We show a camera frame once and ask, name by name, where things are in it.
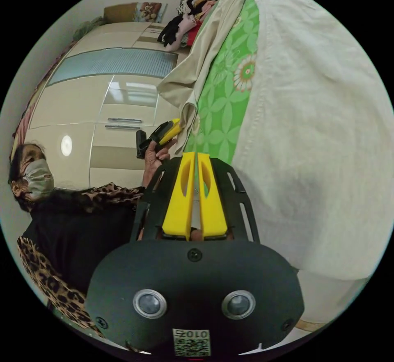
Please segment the woman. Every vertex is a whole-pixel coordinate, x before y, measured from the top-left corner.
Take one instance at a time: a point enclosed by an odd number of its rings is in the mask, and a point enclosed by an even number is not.
[[[9,184],[15,199],[32,217],[18,239],[25,269],[61,313],[84,328],[94,328],[83,303],[99,262],[130,241],[139,198],[162,161],[170,159],[172,140],[158,153],[152,142],[145,155],[142,185],[126,189],[110,183],[70,191],[54,188],[43,149],[20,145]]]

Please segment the cabinet handle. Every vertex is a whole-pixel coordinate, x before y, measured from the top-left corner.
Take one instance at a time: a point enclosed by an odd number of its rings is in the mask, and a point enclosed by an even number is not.
[[[123,119],[121,117],[109,117],[108,121],[123,121],[124,123],[142,123],[140,119]]]
[[[106,128],[112,128],[114,130],[140,130],[140,127],[136,125],[122,125],[122,124],[106,124]]]

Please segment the teddy bear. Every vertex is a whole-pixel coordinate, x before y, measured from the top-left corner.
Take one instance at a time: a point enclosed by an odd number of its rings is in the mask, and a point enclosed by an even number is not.
[[[159,2],[143,2],[140,8],[141,17],[146,22],[155,22],[158,12],[160,11],[161,3]]]

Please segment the label sticker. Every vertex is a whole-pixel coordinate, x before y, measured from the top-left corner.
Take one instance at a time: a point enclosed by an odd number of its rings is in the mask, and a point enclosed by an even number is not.
[[[211,340],[209,330],[173,329],[177,357],[209,357]]]

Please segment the black shirt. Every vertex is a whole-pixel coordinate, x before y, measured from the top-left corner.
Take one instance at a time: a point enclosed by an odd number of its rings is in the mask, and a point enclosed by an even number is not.
[[[92,214],[32,210],[31,216],[23,236],[37,245],[65,282],[87,293],[100,261],[130,241],[135,211],[114,205]]]

